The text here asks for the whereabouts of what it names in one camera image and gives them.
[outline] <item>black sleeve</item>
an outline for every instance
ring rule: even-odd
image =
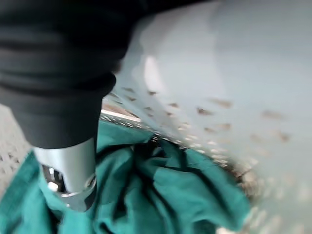
[[[96,133],[136,21],[191,0],[2,0],[0,103],[26,139],[63,148]]]

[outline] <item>perforated metal panel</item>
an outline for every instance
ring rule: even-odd
[[[29,149],[10,110],[0,105],[0,199]]]

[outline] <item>crumpled green cloth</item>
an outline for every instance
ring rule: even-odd
[[[31,153],[0,204],[0,233],[214,234],[239,230],[250,204],[233,178],[208,157],[152,133],[101,122],[97,197],[90,210],[70,210],[39,176]]]

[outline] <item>white drum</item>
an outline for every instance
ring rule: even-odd
[[[311,24],[308,0],[156,15],[137,27],[105,104],[116,121],[128,111],[130,127],[256,174],[246,180],[260,197],[242,233],[311,233]]]

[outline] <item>teal fabric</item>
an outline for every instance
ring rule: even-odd
[[[151,133],[101,122],[97,197],[85,213],[61,203],[39,176],[31,153],[0,204],[0,233],[214,234],[237,231],[249,202],[233,178],[208,157]]]

